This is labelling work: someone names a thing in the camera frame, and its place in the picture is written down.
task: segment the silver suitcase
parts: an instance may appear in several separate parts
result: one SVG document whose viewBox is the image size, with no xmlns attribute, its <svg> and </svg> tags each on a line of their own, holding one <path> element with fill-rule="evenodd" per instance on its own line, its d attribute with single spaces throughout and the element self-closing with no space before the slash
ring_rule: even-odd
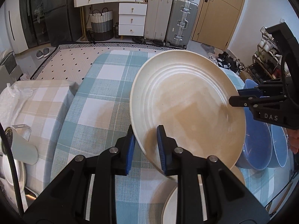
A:
<svg viewBox="0 0 299 224">
<path fill-rule="evenodd" d="M 190 0 L 173 0 L 166 45 L 170 44 L 187 48 L 198 12 L 198 4 Z"/>
<path fill-rule="evenodd" d="M 172 0 L 148 0 L 144 38 L 164 41 Z"/>
</svg>

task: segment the refrigerator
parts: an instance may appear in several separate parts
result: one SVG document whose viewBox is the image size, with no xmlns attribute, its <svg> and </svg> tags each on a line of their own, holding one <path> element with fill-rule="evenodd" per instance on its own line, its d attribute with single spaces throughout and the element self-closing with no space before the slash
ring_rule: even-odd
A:
<svg viewBox="0 0 299 224">
<path fill-rule="evenodd" d="M 19 6 L 28 48 L 49 43 L 42 0 L 19 0 Z"/>
<path fill-rule="evenodd" d="M 43 0 L 43 11 L 52 46 L 81 37 L 80 8 L 74 0 Z"/>
</svg>

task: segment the beige checkered tablecloth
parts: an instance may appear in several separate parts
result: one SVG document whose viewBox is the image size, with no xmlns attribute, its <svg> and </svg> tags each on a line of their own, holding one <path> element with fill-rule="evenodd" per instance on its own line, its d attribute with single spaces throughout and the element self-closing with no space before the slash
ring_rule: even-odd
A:
<svg viewBox="0 0 299 224">
<path fill-rule="evenodd" d="M 18 81 L 14 85 L 33 90 L 14 124 L 31 127 L 29 142 L 37 148 L 38 161 L 25 164 L 26 186 L 40 194 L 50 182 L 57 140 L 78 85 L 66 80 Z"/>
</svg>

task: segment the gray slipper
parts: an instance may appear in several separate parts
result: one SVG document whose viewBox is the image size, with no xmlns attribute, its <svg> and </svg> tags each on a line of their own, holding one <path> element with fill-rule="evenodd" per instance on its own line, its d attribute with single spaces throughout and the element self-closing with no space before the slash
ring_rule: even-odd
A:
<svg viewBox="0 0 299 224">
<path fill-rule="evenodd" d="M 44 48 L 44 57 L 47 57 L 50 54 L 49 48 Z"/>
<path fill-rule="evenodd" d="M 36 58 L 40 59 L 43 58 L 44 54 L 39 50 L 38 52 L 36 52 Z"/>
</svg>

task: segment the basket handle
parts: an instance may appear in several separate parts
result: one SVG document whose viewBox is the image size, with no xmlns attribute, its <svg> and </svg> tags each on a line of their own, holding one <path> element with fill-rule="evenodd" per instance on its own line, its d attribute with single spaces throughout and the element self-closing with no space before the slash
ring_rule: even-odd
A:
<svg viewBox="0 0 299 224">
<path fill-rule="evenodd" d="M 98 11 L 101 14 L 101 16 L 102 16 L 102 13 L 99 10 L 97 10 L 97 9 L 92 10 L 92 15 L 93 15 L 94 11 Z"/>
<path fill-rule="evenodd" d="M 104 7 L 104 8 L 102 9 L 102 12 L 104 11 L 105 8 L 106 8 L 106 7 Z M 108 8 L 106 8 L 106 9 L 107 9 L 107 12 L 108 12 L 108 11 L 109 11 Z"/>
</svg>

